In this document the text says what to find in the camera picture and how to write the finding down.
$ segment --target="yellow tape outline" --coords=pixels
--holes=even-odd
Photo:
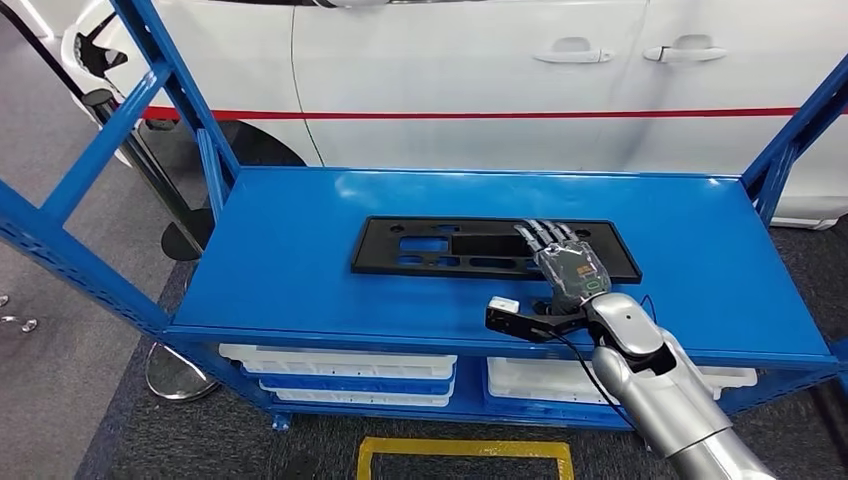
[[[462,457],[554,458],[560,480],[574,480],[571,450],[564,442],[514,442],[501,440],[437,440],[365,437],[359,444],[357,480],[371,480],[375,453],[400,455],[451,455]]]

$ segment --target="black plastic tray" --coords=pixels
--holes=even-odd
[[[615,283],[639,283],[642,272],[612,222],[564,222],[587,241]],[[368,217],[351,271],[388,275],[543,280],[518,219]]]

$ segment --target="blue shelf frame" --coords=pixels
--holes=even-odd
[[[151,65],[150,71],[40,208],[0,182],[0,238],[6,243],[145,334],[179,352],[245,401],[271,414],[275,428],[288,428],[290,415],[294,412],[625,428],[615,413],[603,405],[574,404],[561,416],[509,416],[488,412],[481,380],[483,358],[479,355],[497,352],[485,349],[475,351],[473,346],[460,352],[462,356],[458,361],[454,398],[444,409],[281,404],[275,402],[270,393],[260,389],[254,379],[243,375],[237,366],[220,357],[208,343],[238,342],[247,336],[236,337],[226,329],[174,327],[169,315],[70,235],[63,225],[160,89],[167,92],[199,146],[216,220],[223,216],[232,193],[231,185],[223,180],[222,169],[226,168],[232,178],[238,179],[241,168],[150,0],[111,1]],[[794,162],[848,105],[846,83],[848,56],[836,66],[739,178],[750,197],[752,208],[765,225],[768,225],[774,214]],[[250,338],[267,344],[325,348],[345,346],[343,340],[318,344],[320,342],[316,343],[306,337],[279,333]],[[427,350],[426,345],[409,347],[419,351]],[[839,377],[843,382],[848,381],[848,339],[838,341],[830,348],[832,355],[814,355],[806,359],[773,358],[752,352],[715,352],[707,357],[713,361],[718,360],[719,364],[725,357],[727,364],[747,360],[767,369],[757,386],[726,392],[721,404],[725,410],[734,413],[830,378]],[[526,350],[531,349],[532,346],[527,344]],[[521,347],[512,345],[501,353],[505,356],[527,356],[526,351],[519,350]],[[567,358],[568,354],[560,352],[559,356]]]

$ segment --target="blue metal shelf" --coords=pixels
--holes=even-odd
[[[152,68],[41,208],[0,181],[0,238],[272,414],[275,427],[285,428],[292,412],[625,427],[604,405],[572,404],[543,416],[487,409],[482,356],[571,358],[559,345],[520,342],[483,326],[491,296],[528,304],[549,288],[351,274],[351,249],[369,215],[612,220],[644,274],[640,285],[618,289],[650,294],[657,322],[697,363],[765,369],[755,387],[725,392],[725,410],[848,378],[848,340],[830,347],[822,340],[764,227],[792,164],[848,105],[848,57],[739,178],[242,168],[150,0],[112,3]],[[199,144],[217,220],[174,317],[63,228],[160,88]],[[224,168],[234,185],[224,181]],[[591,349],[585,336],[574,340]],[[461,357],[445,408],[280,404],[210,348],[214,342]]]
[[[835,362],[738,180],[694,175],[244,167],[167,332],[322,348],[565,352],[483,324],[492,295],[529,306],[550,295],[545,282],[351,273],[369,215],[609,219],[644,272],[640,285],[617,289],[650,294],[658,323],[696,358]]]

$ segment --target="dark gray floor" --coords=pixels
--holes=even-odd
[[[829,337],[848,334],[848,224],[826,232],[775,229],[772,237],[804,299]],[[187,269],[168,281],[162,304],[173,307]],[[668,466],[645,453],[632,434],[538,427],[493,426],[299,415],[286,433],[227,391],[177,405],[145,391],[140,359],[130,361],[101,431],[78,472],[80,478],[269,477],[350,478],[366,435],[414,438],[565,441],[578,478],[669,478]],[[796,393],[734,418],[737,431],[783,478],[848,478],[848,412],[834,385]],[[381,478],[539,478],[550,462],[390,456],[375,458]]]

